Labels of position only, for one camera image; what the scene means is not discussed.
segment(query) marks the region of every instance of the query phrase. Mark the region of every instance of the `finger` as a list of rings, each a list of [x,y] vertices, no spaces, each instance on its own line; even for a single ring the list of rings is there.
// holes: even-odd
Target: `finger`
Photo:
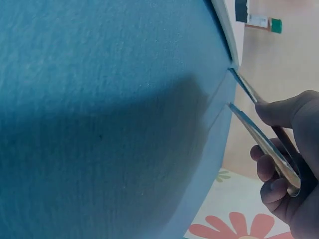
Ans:
[[[318,92],[305,91],[284,101],[256,104],[256,112],[261,120],[270,126],[292,128],[293,121],[301,109],[310,101],[318,99]]]
[[[257,161],[257,174],[261,181],[271,180],[275,172],[275,164],[271,156],[264,155]]]
[[[286,154],[286,150],[278,138],[271,138],[270,141],[275,145],[275,147],[283,154]],[[253,160],[257,161],[264,153],[258,145],[255,145],[250,150],[250,156]]]
[[[262,202],[273,212],[279,205],[279,201],[287,194],[288,184],[286,179],[269,180],[260,190]]]

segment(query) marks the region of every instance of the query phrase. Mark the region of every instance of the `metal scissor blade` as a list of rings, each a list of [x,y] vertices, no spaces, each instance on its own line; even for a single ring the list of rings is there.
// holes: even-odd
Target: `metal scissor blade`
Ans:
[[[265,102],[263,98],[254,90],[254,88],[240,75],[234,68],[230,68],[229,71],[233,74],[238,84],[243,88],[248,97],[254,104]]]
[[[241,121],[244,127],[249,131],[262,151],[273,158],[277,172],[280,176],[286,178],[289,183],[287,192],[291,196],[296,196],[301,188],[301,179],[293,170],[285,157],[245,113],[240,111],[232,103],[229,103],[228,106],[236,115],[236,117]]]

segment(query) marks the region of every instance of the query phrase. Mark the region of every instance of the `black object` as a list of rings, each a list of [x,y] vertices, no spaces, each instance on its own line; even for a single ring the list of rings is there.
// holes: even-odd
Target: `black object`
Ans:
[[[247,1],[248,0],[235,1],[236,21],[247,23],[247,19],[248,19]]]

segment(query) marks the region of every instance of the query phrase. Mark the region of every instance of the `scissor blade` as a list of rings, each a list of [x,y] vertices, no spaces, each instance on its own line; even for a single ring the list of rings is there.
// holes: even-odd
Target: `scissor blade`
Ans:
[[[254,104],[264,102],[263,98],[255,91],[255,89],[240,75],[234,68],[230,68],[229,71],[233,74],[238,84],[243,88],[248,97]]]

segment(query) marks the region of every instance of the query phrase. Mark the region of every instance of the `flower pattern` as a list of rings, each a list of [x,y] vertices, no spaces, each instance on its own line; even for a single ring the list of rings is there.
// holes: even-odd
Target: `flower pattern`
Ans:
[[[215,216],[207,216],[206,221],[215,229],[193,224],[189,232],[205,239],[293,239],[290,232],[266,238],[273,228],[275,219],[266,214],[258,214],[251,225],[250,233],[247,232],[245,216],[242,213],[231,212],[230,222],[235,231],[232,231],[221,219]]]
[[[216,181],[219,182],[219,183],[222,183],[223,182],[223,179],[230,179],[230,176],[228,175],[225,175],[225,174],[228,174],[229,172],[228,171],[220,171],[216,177]]]

